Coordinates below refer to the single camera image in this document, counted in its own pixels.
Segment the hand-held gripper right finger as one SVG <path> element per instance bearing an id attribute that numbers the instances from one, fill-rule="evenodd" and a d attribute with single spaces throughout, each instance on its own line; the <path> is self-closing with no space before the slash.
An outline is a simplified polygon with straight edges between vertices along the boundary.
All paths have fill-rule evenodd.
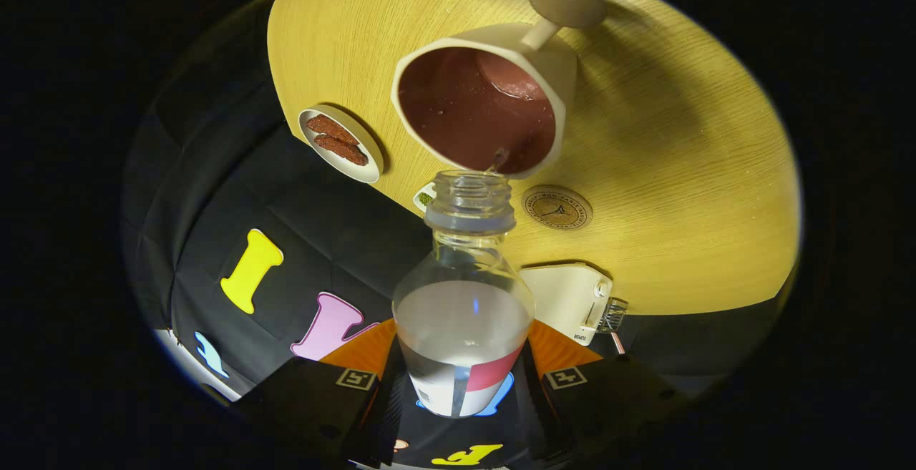
<path id="1" fill-rule="evenodd" d="M 518 414 L 535 467 L 639 467 L 651 437 L 691 404 L 631 356 L 600 356 L 539 320 L 518 362 Z"/>

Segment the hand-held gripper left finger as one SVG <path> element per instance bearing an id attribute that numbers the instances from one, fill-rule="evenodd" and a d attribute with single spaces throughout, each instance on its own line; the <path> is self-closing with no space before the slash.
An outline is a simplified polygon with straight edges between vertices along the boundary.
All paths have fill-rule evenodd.
<path id="1" fill-rule="evenodd" d="M 368 329 L 321 360 L 291 357 L 231 409 L 323 468 L 388 466 L 401 420 L 395 320 Z"/>

